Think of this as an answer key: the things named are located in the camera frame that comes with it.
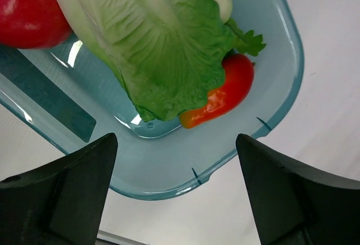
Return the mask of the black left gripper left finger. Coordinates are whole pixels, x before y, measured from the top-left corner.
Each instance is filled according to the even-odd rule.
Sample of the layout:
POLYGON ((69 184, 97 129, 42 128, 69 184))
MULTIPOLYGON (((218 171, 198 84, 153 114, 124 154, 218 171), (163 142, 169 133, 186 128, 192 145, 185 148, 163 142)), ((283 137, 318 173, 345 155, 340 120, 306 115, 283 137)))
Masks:
POLYGON ((1 181, 1 244, 95 244, 118 141, 108 133, 1 181))

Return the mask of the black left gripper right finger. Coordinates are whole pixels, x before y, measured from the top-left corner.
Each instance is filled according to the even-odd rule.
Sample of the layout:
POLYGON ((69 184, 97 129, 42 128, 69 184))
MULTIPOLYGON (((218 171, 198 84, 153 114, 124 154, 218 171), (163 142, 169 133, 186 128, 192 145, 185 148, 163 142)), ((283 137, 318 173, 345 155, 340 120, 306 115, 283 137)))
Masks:
POLYGON ((359 181, 239 134, 236 149, 261 244, 359 244, 359 181))

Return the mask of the red orange mango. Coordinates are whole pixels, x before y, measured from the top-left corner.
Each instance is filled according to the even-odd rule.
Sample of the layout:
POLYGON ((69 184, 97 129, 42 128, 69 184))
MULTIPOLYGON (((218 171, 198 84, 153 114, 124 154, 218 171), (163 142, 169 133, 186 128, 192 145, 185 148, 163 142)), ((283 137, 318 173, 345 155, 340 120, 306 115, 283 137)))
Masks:
POLYGON ((237 107, 250 92, 254 81, 254 64, 242 54, 226 57, 222 66, 226 73, 224 84, 209 91, 207 104, 179 115, 181 125, 186 129, 216 119, 237 107))

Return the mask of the green lettuce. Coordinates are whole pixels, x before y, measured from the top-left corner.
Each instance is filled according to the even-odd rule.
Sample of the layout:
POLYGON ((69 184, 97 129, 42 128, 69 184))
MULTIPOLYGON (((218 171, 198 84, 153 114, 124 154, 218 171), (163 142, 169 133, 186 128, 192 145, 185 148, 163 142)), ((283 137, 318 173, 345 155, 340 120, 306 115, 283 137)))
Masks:
POLYGON ((112 70, 144 121, 207 103, 232 49, 257 56, 261 35, 231 19, 232 0, 56 0, 73 32, 112 70))

